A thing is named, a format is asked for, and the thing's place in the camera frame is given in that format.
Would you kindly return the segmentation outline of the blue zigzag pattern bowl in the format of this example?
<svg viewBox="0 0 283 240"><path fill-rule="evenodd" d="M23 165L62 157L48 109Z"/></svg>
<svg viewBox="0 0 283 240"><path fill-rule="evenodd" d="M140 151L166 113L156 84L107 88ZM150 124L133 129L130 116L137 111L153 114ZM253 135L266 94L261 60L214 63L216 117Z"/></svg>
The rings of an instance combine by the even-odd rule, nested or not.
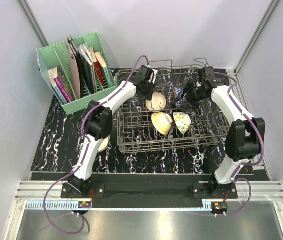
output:
<svg viewBox="0 0 283 240"><path fill-rule="evenodd" d="M174 104L177 108L182 109L186 106L186 99L184 98L184 89L180 87L175 87L174 93Z"/></svg>

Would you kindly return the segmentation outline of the white bowl black stripes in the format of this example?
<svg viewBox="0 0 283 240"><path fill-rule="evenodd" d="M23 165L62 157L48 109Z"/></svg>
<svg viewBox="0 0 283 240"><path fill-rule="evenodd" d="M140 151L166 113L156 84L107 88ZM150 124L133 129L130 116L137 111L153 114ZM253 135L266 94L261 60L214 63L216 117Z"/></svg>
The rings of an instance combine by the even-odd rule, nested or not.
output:
<svg viewBox="0 0 283 240"><path fill-rule="evenodd" d="M153 113L163 111L167 106L166 97L160 92L154 92L151 100L146 100L146 108Z"/></svg>

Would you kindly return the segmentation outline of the grey wire dish rack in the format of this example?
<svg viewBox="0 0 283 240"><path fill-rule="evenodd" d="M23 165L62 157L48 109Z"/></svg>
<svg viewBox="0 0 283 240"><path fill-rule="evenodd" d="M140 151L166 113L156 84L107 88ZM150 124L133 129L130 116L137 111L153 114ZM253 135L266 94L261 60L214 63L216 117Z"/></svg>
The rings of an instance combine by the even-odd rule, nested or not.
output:
<svg viewBox="0 0 283 240"><path fill-rule="evenodd" d="M166 104L160 104L161 112L166 118L173 119L175 112L182 112L173 102L174 88L182 88L189 80L196 80L203 64L167 67L160 67L159 64L159 61L151 62L158 71L154 91L164 95ZM118 108L117 145L121 153L215 146L226 139L230 128L222 111L209 99L201 101L198 108L188 112L190 126L186 133L181 133L173 121L168 134L161 134L152 123L153 114L147 109L146 100L138 96Z"/></svg>

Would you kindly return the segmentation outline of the plain white bowl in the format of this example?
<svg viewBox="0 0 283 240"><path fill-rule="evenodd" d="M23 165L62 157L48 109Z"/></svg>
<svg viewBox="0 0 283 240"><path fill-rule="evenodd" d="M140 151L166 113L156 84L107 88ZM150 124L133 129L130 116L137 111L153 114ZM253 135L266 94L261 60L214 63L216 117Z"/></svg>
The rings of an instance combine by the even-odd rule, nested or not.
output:
<svg viewBox="0 0 283 240"><path fill-rule="evenodd" d="M102 141L101 145L99 146L98 152L101 153L101 152L103 152L104 150L106 150L107 147L108 147L109 142L110 142L110 138L109 138L109 137L105 138L105 139Z"/></svg>

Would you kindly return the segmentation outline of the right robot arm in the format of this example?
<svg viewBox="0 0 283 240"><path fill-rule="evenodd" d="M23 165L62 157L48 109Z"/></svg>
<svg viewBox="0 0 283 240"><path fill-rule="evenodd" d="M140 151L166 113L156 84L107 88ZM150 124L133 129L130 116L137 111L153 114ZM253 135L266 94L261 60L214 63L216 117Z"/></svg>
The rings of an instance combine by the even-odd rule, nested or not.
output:
<svg viewBox="0 0 283 240"><path fill-rule="evenodd" d="M266 122L261 117L254 117L233 94L237 80L225 73L217 72L213 67L200 68L198 80L189 80L183 90L177 94L174 102L185 100L187 112L199 108L201 101L214 102L230 128L225 140L225 158L218 169L211 175L203 193L213 198L222 198L232 192L236 176L245 166L254 166L252 160L259 156L264 159Z"/></svg>

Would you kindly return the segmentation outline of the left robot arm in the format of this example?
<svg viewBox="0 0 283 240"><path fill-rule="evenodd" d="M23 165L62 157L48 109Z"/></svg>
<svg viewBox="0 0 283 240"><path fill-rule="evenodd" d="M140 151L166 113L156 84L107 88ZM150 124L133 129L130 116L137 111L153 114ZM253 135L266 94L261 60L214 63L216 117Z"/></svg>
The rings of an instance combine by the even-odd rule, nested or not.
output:
<svg viewBox="0 0 283 240"><path fill-rule="evenodd" d="M150 101L157 73L157 70L142 65L137 72L129 74L111 94L100 101L92 100L88 104L88 113L81 126L83 147L76 169L67 178L70 190L78 198L84 198L89 194L94 161L103 141L112 132L114 112L136 95Z"/></svg>

